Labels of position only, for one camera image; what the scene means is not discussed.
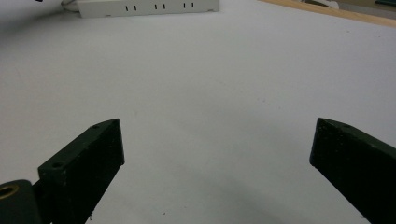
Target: screw hole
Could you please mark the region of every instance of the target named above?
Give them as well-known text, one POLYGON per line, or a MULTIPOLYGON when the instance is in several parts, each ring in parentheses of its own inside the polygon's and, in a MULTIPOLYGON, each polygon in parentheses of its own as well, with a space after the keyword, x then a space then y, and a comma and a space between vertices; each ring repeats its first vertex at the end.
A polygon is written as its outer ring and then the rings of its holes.
POLYGON ((63 165, 64 165, 63 162, 57 161, 57 162, 55 162, 55 163, 52 164, 52 167, 53 167, 53 168, 60 168, 60 167, 62 167, 63 165))
POLYGON ((0 200, 13 195, 15 192, 18 191, 19 188, 20 187, 18 187, 18 185, 9 185, 0 188, 0 200))

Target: white power strip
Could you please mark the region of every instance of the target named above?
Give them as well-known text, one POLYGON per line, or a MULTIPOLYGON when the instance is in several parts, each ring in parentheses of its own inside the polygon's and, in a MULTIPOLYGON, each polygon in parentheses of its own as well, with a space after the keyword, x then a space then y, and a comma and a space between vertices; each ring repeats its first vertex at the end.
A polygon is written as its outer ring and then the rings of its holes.
POLYGON ((219 11, 219 0, 78 0, 82 18, 219 11))

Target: table surface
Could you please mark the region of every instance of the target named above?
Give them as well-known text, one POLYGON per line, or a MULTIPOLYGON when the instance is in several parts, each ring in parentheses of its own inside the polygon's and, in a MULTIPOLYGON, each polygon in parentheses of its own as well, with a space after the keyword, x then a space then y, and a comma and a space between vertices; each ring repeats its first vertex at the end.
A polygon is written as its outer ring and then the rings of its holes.
POLYGON ((59 4, 1 0, 0 182, 120 118, 126 163, 89 223, 368 223, 308 158, 319 117, 396 146, 396 29, 255 0, 59 4))

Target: wooden edge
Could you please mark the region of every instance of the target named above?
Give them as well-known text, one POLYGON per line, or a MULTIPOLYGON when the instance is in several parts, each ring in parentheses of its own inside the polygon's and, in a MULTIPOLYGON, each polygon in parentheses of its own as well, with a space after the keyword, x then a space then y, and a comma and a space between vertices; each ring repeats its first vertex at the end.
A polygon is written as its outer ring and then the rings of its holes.
POLYGON ((372 16, 372 15, 361 14, 361 13, 357 13, 357 12, 346 11, 346 10, 342 10, 342 9, 315 6, 312 4, 296 2, 293 0, 259 0, 259 1, 280 5, 283 7, 293 7, 293 8, 297 8, 297 9, 301 9, 301 10, 321 13, 321 14, 325 14, 325 15, 345 18, 345 19, 354 20, 354 21, 364 21, 364 22, 369 22, 369 23, 373 23, 373 24, 377 24, 377 25, 384 25, 384 26, 390 26, 390 27, 396 28, 396 20, 391 20, 391 19, 372 16))

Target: black mechanical part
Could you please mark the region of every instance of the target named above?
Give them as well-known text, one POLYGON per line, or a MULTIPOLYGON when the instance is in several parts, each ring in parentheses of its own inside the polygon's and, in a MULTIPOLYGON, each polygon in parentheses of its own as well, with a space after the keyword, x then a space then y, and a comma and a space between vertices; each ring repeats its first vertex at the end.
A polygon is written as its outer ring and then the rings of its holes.
POLYGON ((373 224, 396 223, 396 148, 318 119, 310 163, 373 224))
POLYGON ((0 223, 83 224, 123 164, 120 120, 93 125, 38 167, 33 186, 0 187, 0 223))

